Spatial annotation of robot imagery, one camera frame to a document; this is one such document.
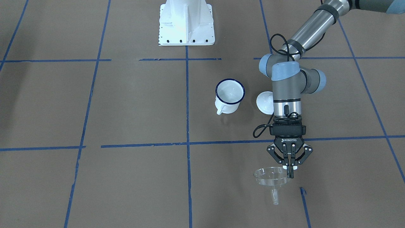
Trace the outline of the clear glass funnel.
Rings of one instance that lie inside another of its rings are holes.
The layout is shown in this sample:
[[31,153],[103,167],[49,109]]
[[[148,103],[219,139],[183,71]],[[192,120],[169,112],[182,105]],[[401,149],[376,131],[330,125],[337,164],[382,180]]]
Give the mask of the clear glass funnel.
[[288,178],[287,170],[282,167],[260,168],[253,173],[253,176],[257,184],[271,191],[271,198],[274,205],[279,204],[280,189],[291,181],[291,179]]

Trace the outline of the white ceramic lid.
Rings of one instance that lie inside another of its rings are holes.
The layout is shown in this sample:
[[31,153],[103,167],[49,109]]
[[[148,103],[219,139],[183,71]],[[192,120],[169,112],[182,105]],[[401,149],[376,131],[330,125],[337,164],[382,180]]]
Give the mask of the white ceramic lid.
[[274,114],[273,92],[265,91],[260,93],[256,98],[256,105],[263,114]]

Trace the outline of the white pedestal column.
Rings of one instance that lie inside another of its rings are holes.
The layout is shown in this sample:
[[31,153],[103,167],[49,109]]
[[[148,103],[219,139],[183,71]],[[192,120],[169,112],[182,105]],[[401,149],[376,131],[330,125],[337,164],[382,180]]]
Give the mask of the white pedestal column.
[[167,0],[159,9],[160,46],[214,45],[213,9],[205,0]]

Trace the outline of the white enamel mug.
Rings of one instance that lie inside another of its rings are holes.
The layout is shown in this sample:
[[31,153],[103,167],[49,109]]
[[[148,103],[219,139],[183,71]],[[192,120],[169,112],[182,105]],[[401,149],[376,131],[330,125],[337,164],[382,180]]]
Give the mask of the white enamel mug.
[[224,79],[215,88],[217,115],[234,113],[245,96],[245,88],[235,79]]

